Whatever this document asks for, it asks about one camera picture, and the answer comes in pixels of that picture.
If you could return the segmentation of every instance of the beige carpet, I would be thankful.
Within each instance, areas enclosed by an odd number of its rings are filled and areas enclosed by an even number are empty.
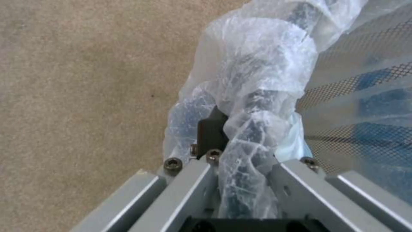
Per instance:
[[[66,231],[162,162],[206,24],[246,0],[0,0],[0,230]]]

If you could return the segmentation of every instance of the screw head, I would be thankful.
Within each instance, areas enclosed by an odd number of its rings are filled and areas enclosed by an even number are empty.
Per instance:
[[[190,155],[197,156],[197,144],[190,145]]]
[[[163,169],[170,175],[176,175],[182,170],[183,163],[179,158],[171,157],[164,161]]]
[[[219,149],[210,149],[206,152],[206,160],[208,163],[217,165],[219,164],[219,157],[222,154],[222,151]]]
[[[313,171],[317,171],[319,168],[318,162],[314,158],[311,158],[311,157],[307,157],[307,156],[302,157],[300,159],[300,162],[306,164],[306,166]]]

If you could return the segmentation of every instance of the gray metal bar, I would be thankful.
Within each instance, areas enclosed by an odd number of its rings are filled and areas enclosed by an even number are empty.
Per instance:
[[[298,160],[275,165],[270,181],[284,217],[315,218],[330,231],[390,231]]]
[[[179,231],[188,216],[202,213],[216,188],[213,168],[208,163],[191,160],[129,231]]]
[[[165,187],[163,178],[140,170],[71,231],[127,231]]]
[[[412,208],[358,173],[349,171],[327,181],[393,231],[412,231]]]

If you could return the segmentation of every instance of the screw hole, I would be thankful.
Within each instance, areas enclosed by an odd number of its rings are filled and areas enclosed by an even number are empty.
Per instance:
[[[285,192],[286,196],[290,196],[291,192],[288,186],[283,186],[283,191]]]

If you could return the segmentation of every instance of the plastic bag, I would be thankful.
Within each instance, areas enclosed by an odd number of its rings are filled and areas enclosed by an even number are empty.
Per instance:
[[[188,161],[197,122],[214,105],[229,116],[224,126],[229,142],[219,164],[220,217],[277,216],[265,175],[278,162],[275,156],[286,160],[307,151],[296,101],[318,53],[350,28],[365,3],[254,0],[204,31],[169,114],[164,157]]]

